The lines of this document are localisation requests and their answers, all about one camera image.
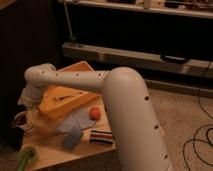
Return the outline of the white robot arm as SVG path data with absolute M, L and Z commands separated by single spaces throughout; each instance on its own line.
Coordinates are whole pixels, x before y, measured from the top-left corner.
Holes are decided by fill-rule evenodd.
M 18 103 L 38 104 L 50 85 L 102 95 L 122 171 L 173 171 L 172 162 L 142 76 L 128 67 L 110 71 L 57 71 L 51 64 L 28 68 Z

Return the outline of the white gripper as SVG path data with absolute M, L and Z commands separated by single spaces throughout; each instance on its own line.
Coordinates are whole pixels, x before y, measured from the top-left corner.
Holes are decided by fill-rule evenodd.
M 18 104 L 23 105 L 26 108 L 31 108 L 38 105 L 41 102 L 41 99 L 42 89 L 27 84 L 20 95 Z

